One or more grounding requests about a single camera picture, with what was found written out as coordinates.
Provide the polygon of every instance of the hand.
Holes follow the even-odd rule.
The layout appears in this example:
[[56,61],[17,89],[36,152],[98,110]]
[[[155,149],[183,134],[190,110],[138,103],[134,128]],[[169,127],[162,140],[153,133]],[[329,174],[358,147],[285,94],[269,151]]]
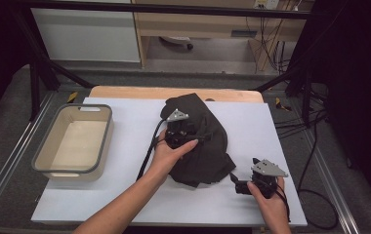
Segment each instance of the hand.
[[[277,178],[277,184],[281,189],[285,189],[282,176]],[[276,194],[273,194],[269,199],[266,199],[253,182],[248,182],[247,187],[258,202],[262,217],[271,233],[291,233],[288,224],[286,206],[282,199]]]
[[158,143],[155,147],[154,156],[148,169],[151,172],[157,172],[160,174],[164,180],[176,162],[182,158],[183,155],[191,151],[198,143],[198,140],[196,139],[185,143],[179,148],[172,149],[164,140],[166,131],[167,130],[164,129],[158,136]]

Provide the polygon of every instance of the person's left hand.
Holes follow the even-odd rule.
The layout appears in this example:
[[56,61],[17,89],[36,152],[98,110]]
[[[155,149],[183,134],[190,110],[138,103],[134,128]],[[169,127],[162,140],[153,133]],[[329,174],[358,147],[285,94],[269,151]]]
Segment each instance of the person's left hand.
[[182,158],[183,155],[191,151],[198,143],[198,140],[195,139],[185,143],[179,148],[172,149],[164,140],[166,131],[167,130],[164,129],[158,136],[158,143],[155,146],[154,156],[148,169],[149,171],[159,173],[164,179],[167,177],[168,173],[170,173],[176,162]]

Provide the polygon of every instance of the gray carpet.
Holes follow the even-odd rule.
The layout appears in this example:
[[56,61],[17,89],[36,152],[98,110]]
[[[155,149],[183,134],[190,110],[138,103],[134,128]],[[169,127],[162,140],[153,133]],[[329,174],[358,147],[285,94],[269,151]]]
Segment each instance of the gray carpet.
[[[267,77],[226,74],[174,74],[174,73],[148,73],[148,72],[76,72],[86,80],[100,85],[120,86],[159,86],[159,87],[189,87],[189,88],[231,88],[246,90],[263,84]],[[71,92],[66,79],[61,79],[63,88],[56,93],[54,101],[43,123],[27,147],[21,162],[13,174],[9,184],[0,197],[0,227],[35,230],[72,230],[75,225],[52,226],[33,223],[30,217],[37,205],[35,199],[42,193],[47,179],[31,169],[30,161],[37,149],[38,143],[46,132],[54,113],[59,106],[66,103]],[[30,93],[28,71],[22,70],[15,76],[9,90],[0,102],[0,170],[10,152],[18,142],[30,116]],[[291,105],[300,101],[297,97],[286,98],[282,90],[285,84],[279,84],[271,91],[264,93],[264,98],[269,103],[272,118],[275,122],[282,122],[298,118],[294,111],[275,108],[275,98],[281,98],[284,105]],[[76,102],[81,102],[89,90],[79,92]],[[313,103],[315,109],[321,108]],[[297,183],[302,169],[310,153],[305,135],[297,133],[281,140],[291,174]],[[318,145],[329,164],[332,173],[348,202],[353,217],[361,233],[371,233],[371,189],[360,171],[347,168],[346,159],[336,137],[332,132],[330,123],[322,122],[318,125]],[[312,189],[326,195],[321,178],[314,166],[309,167],[304,188]],[[321,199],[309,194],[301,195],[303,208],[307,217],[320,224],[330,225],[334,215],[330,207]],[[131,227],[127,233],[251,233],[249,228],[156,228],[156,227]],[[338,225],[333,230],[322,230],[311,225],[296,228],[297,233],[343,233],[343,228]]]

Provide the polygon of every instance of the silver floor strip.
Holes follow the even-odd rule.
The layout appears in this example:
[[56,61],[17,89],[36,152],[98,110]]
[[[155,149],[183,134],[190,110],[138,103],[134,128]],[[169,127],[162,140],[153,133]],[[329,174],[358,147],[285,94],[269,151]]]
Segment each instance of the silver floor strip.
[[21,160],[21,156],[23,155],[25,149],[33,138],[34,133],[39,127],[41,120],[45,116],[46,111],[51,104],[55,94],[56,92],[48,92],[48,94],[45,95],[40,106],[39,114],[36,116],[33,122],[29,122],[14,150],[12,151],[5,165],[0,171],[0,196],[7,183],[9,182],[9,179],[11,178],[13,172],[15,171],[16,166]]
[[[291,105],[298,116],[301,116],[301,106],[296,103],[295,101],[291,101]],[[314,143],[314,134],[312,129],[308,129],[304,131],[306,138],[308,140],[310,148],[312,148]],[[340,223],[344,229],[344,232],[347,234],[358,234],[359,229],[355,223],[355,219],[353,218],[350,208],[348,207],[347,202],[344,199],[344,196],[338,187],[338,184],[331,173],[326,161],[319,149],[319,144],[316,145],[313,160],[316,165],[316,168],[322,178],[323,185],[328,193],[329,199],[334,204],[335,208],[337,209]]]

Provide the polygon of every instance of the wooden desk edge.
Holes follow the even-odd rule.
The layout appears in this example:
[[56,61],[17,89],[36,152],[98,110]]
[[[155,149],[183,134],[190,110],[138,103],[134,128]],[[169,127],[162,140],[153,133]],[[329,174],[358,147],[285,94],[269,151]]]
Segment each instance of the wooden desk edge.
[[181,95],[196,93],[203,99],[217,101],[256,102],[263,103],[263,97],[256,91],[240,91],[231,89],[186,89],[160,87],[121,87],[97,86],[89,94],[90,98],[146,98],[167,99]]

